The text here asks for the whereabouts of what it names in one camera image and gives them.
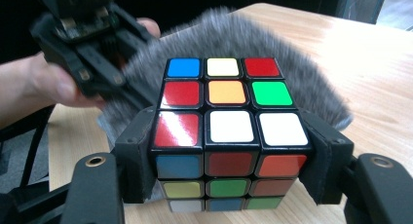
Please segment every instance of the gray fur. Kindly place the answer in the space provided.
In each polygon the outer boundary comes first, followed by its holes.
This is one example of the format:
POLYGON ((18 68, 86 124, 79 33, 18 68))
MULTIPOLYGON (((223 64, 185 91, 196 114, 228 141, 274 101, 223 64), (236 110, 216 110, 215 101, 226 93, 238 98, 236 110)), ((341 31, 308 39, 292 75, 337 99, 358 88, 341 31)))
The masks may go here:
MULTIPOLYGON (((159 91, 166 62, 172 57, 275 57, 298 107, 318 114, 338 130, 351 122, 347 106, 308 57, 248 19, 229 13, 224 8, 210 10, 153 41, 130 61, 125 75, 130 82, 159 91)), ((99 121, 110 141, 137 111, 123 100, 109 101, 99 121)))

